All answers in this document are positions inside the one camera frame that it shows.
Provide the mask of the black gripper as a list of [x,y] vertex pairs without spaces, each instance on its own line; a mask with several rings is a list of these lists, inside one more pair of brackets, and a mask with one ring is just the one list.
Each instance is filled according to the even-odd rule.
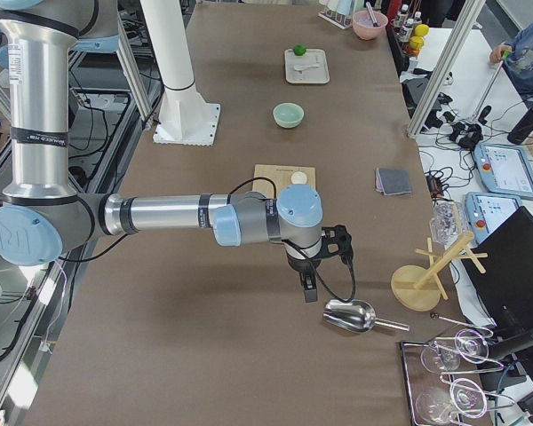
[[300,255],[292,255],[290,252],[286,253],[289,266],[299,274],[300,282],[303,288],[304,299],[306,303],[314,303],[317,301],[317,286],[316,286],[316,269],[320,265],[321,260],[317,257],[314,259],[304,258]]

